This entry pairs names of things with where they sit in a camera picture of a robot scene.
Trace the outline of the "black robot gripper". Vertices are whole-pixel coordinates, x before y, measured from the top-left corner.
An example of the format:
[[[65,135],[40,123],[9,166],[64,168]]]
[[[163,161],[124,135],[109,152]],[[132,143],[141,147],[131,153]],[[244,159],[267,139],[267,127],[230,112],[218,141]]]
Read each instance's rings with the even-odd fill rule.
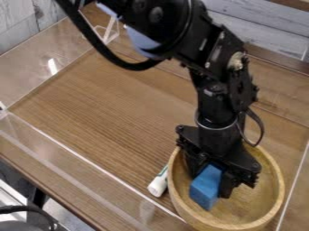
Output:
[[[185,165],[194,179],[212,164],[222,170],[218,196],[228,199],[232,190],[244,184],[255,186],[262,166],[244,145],[255,147],[243,137],[244,122],[234,120],[227,125],[177,125],[176,145],[183,151]]]

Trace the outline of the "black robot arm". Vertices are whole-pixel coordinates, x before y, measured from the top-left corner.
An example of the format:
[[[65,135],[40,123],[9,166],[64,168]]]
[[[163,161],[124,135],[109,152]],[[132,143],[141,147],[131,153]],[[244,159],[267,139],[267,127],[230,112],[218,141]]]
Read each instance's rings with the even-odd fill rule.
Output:
[[[189,175],[207,165],[220,170],[216,195],[226,199],[244,184],[254,187],[262,166],[244,146],[244,119],[258,87],[239,37],[215,23],[202,0],[96,0],[100,9],[127,25],[136,50],[155,60],[175,59],[189,72],[198,97],[195,125],[176,127]]]

